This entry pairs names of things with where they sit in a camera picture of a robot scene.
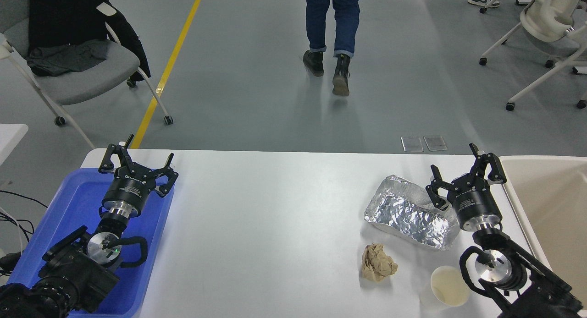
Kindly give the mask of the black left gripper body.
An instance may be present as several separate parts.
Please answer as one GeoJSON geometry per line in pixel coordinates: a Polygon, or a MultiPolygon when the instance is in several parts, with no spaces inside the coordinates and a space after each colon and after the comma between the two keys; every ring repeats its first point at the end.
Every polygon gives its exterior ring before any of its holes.
{"type": "Polygon", "coordinates": [[[142,169],[134,175],[126,169],[111,172],[115,178],[112,181],[101,205],[110,210],[114,207],[128,207],[131,212],[141,212],[150,192],[155,188],[155,178],[152,169],[142,169]]]}

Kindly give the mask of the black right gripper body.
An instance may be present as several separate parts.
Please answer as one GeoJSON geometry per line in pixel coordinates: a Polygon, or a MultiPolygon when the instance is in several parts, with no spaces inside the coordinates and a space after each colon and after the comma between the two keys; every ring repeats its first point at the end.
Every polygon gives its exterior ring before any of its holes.
{"type": "Polygon", "coordinates": [[[458,190],[450,190],[447,199],[455,210],[460,227],[495,227],[501,222],[501,212],[493,198],[487,180],[462,176],[451,182],[458,190]]]}

